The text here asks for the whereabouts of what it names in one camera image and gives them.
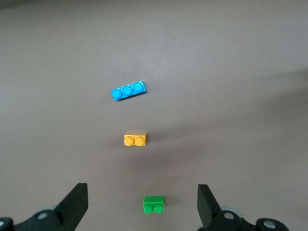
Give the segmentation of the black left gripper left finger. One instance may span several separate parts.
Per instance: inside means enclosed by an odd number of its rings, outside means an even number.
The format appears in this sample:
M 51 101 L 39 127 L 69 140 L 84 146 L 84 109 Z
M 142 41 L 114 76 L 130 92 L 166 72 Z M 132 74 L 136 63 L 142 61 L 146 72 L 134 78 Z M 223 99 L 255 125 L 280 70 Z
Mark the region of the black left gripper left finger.
M 55 208 L 41 210 L 19 224 L 14 224 L 12 218 L 1 217 L 0 229 L 2 231 L 74 231 L 88 206 L 88 185 L 78 183 Z

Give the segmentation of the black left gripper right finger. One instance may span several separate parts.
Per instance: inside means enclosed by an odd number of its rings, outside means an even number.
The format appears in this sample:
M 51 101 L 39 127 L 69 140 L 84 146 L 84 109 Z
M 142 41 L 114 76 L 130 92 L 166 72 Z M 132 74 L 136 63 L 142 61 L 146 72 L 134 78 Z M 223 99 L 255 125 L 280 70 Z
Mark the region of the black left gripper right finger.
M 260 218 L 255 224 L 247 222 L 234 208 L 221 207 L 206 184 L 198 185 L 197 210 L 202 222 L 201 231 L 287 231 L 275 219 Z

